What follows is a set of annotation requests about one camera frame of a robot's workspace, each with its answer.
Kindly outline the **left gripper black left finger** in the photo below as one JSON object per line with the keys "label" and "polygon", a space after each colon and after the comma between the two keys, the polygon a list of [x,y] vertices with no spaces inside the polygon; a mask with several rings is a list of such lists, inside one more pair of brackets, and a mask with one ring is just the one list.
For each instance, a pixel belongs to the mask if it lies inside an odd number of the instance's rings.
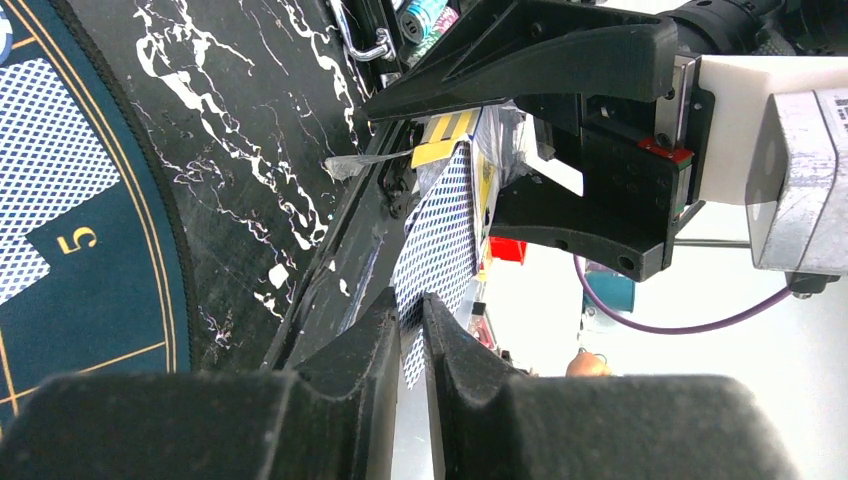
{"label": "left gripper black left finger", "polygon": [[395,294],[297,366],[57,377],[1,442],[5,479],[386,479],[399,370]]}

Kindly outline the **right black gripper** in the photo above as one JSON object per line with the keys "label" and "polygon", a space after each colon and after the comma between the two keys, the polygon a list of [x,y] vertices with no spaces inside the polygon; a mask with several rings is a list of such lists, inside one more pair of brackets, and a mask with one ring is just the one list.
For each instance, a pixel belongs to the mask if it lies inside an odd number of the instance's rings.
{"label": "right black gripper", "polygon": [[665,239],[633,223],[690,218],[704,200],[708,151],[720,144],[711,136],[722,96],[705,79],[706,57],[762,49],[781,8],[687,1],[655,16],[568,1],[479,1],[364,110],[379,122],[517,98],[536,119],[541,155],[580,171],[585,193],[604,209],[528,174],[500,190],[491,234],[642,282],[670,262]]}

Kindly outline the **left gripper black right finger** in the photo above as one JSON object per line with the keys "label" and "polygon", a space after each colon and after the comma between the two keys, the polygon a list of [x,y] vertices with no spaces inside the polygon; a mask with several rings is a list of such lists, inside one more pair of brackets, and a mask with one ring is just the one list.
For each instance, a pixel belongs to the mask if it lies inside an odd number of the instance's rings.
{"label": "left gripper black right finger", "polygon": [[439,479],[795,479],[753,394],[722,376],[532,377],[422,300]]}

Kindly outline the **blue backed playing card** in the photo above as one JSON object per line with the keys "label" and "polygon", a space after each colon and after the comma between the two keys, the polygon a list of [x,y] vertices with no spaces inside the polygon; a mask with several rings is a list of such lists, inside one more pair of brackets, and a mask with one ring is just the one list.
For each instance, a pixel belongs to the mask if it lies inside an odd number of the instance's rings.
{"label": "blue backed playing card", "polygon": [[477,261],[470,144],[458,143],[450,159],[425,170],[435,177],[406,221],[406,239],[393,271],[402,371],[409,389],[425,369],[423,296],[437,294],[454,313]]}

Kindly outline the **playing card deck box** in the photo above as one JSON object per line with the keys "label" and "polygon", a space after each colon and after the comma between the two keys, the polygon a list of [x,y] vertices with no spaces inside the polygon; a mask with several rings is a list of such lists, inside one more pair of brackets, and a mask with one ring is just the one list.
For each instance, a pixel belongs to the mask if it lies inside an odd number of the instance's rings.
{"label": "playing card deck box", "polygon": [[412,150],[411,167],[430,188],[438,176],[436,165],[461,148],[467,152],[471,170],[475,247],[482,262],[499,190],[526,174],[529,160],[549,159],[553,149],[537,142],[535,119],[507,103],[431,117]]}

